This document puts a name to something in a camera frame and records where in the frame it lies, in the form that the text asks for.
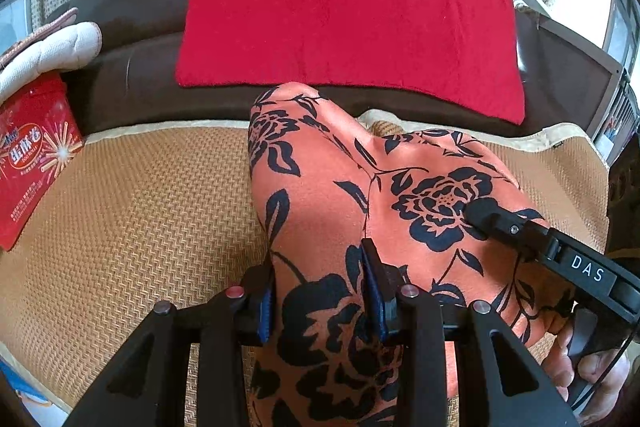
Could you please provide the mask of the person right hand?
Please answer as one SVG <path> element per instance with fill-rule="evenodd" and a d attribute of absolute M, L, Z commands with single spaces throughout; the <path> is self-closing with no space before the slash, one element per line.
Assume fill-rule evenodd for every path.
<path fill-rule="evenodd" d="M 565 401 L 568 400 L 568 386 L 576 376 L 595 385 L 604 374 L 605 369 L 618 355 L 618 351 L 615 349 L 586 355 L 580 360 L 577 369 L 574 369 L 568 356 L 568 345 L 572 339 L 573 324 L 570 320 L 567 320 L 555 332 L 553 345 L 541 363 L 541 367 Z M 608 372 L 608 375 L 602 379 L 600 387 L 591 396 L 582 413 L 577 416 L 580 425 L 594 425 L 597 421 L 605 419 L 614 410 L 629 371 L 629 360 L 626 355 L 621 355 Z"/>

